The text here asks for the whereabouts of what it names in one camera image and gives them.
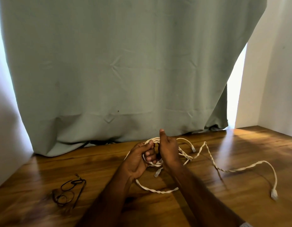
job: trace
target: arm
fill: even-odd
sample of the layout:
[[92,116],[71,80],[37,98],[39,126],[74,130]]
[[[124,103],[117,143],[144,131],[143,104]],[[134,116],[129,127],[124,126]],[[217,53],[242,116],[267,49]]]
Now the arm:
[[164,169],[177,183],[200,226],[239,227],[244,223],[217,199],[199,178],[183,166],[178,154],[177,140],[167,137],[163,129],[160,130],[159,147]]
[[145,152],[148,161],[157,161],[154,147],[153,141],[133,147],[76,227],[116,225],[133,180],[139,178],[148,166],[142,154]]

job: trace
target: wood grain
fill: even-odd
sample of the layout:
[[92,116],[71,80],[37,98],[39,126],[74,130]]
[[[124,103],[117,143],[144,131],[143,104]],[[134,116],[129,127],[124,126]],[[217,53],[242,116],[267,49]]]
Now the wood grain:
[[[292,137],[259,126],[182,136],[198,148],[207,141],[216,164],[223,169],[269,161],[278,176],[279,200],[269,197],[273,173],[269,166],[258,165],[239,173],[220,173],[202,154],[187,164],[208,188],[243,219],[256,226],[292,226]],[[32,157],[0,187],[0,226],[74,226],[91,205],[126,153],[136,142],[78,149],[62,156]],[[189,145],[180,147],[194,156]],[[140,183],[155,190],[175,187],[162,171],[158,178],[148,168]],[[51,199],[53,189],[78,173],[87,180],[77,207],[71,212]],[[180,191],[157,194],[136,184],[126,199],[120,226],[195,226],[195,219]]]

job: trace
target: person's right hand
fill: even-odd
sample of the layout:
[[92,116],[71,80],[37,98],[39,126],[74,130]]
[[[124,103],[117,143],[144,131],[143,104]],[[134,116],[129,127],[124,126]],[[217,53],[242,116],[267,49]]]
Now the person's right hand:
[[163,159],[163,167],[170,173],[170,169],[175,165],[183,163],[179,157],[179,145],[177,139],[169,137],[163,129],[160,129],[159,153]]

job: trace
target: gray-green curtain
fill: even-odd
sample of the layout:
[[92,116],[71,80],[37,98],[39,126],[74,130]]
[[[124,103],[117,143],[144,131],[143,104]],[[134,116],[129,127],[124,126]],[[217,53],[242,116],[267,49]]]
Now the gray-green curtain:
[[57,156],[88,140],[226,127],[224,89],[265,7],[266,0],[0,0],[34,151]]

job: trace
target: white cable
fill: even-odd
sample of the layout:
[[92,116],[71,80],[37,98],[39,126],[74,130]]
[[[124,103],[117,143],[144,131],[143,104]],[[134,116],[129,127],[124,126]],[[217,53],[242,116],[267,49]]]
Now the white cable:
[[[179,139],[182,139],[182,140],[187,141],[187,142],[190,144],[190,146],[191,146],[191,148],[192,148],[192,151],[193,151],[193,152],[196,152],[196,150],[195,150],[195,148],[194,148],[194,146],[192,145],[191,142],[189,142],[187,139],[184,139],[184,138],[177,138],[177,140],[179,140]],[[160,138],[159,138],[159,137],[155,137],[155,138],[152,138],[152,139],[147,140],[147,141],[145,142],[145,144],[147,144],[150,140],[152,140],[154,143],[160,143]],[[223,169],[221,169],[221,168],[219,168],[219,167],[216,166],[216,164],[215,164],[215,162],[214,162],[214,159],[213,159],[213,157],[212,157],[212,155],[211,155],[211,153],[210,153],[210,151],[209,151],[209,148],[208,148],[208,146],[207,146],[207,143],[204,142],[204,144],[200,147],[200,150],[199,150],[199,152],[197,153],[197,155],[196,155],[195,157],[191,157],[191,156],[187,155],[187,154],[186,154],[186,153],[185,153],[185,152],[179,147],[179,155],[184,156],[184,157],[187,159],[187,160],[184,162],[183,165],[185,165],[185,164],[188,163],[189,161],[192,161],[193,159],[197,158],[197,157],[200,155],[200,153],[201,153],[201,151],[202,151],[202,149],[203,149],[204,146],[206,146],[206,148],[207,148],[207,150],[208,150],[208,153],[209,153],[209,155],[210,155],[210,157],[211,157],[211,161],[212,161],[214,167],[215,167],[217,170],[220,170],[220,171],[223,171],[223,172],[226,172],[226,173],[228,173],[228,172],[242,171],[242,170],[246,170],[246,169],[248,169],[248,168],[255,167],[257,164],[267,163],[267,164],[272,168],[272,170],[273,170],[273,174],[274,174],[274,186],[273,186],[273,188],[272,188],[272,190],[271,190],[271,198],[272,198],[273,200],[277,200],[277,191],[276,191],[276,187],[277,187],[277,174],[276,174],[276,172],[275,172],[273,166],[272,166],[269,162],[267,162],[267,161],[258,161],[257,163],[251,164],[250,166],[242,167],[242,168],[239,168],[239,169],[223,170]],[[153,164],[152,162],[148,162],[148,161],[146,161],[146,162],[149,163],[149,166],[160,167],[160,168],[156,171],[156,173],[155,173],[155,177],[157,177],[157,176],[160,174],[161,170],[163,169],[163,167],[162,167],[162,165],[163,165],[163,160],[160,159],[156,164]],[[137,184],[138,184],[141,188],[143,188],[144,190],[148,190],[148,191],[155,192],[155,193],[171,193],[171,192],[176,191],[176,190],[179,189],[179,188],[177,187],[177,188],[175,188],[175,189],[173,189],[173,190],[169,190],[169,191],[157,191],[157,190],[149,189],[149,188],[147,188],[147,187],[142,186],[142,185],[139,183],[139,181],[138,181],[137,179],[136,179],[135,181],[136,181]]]

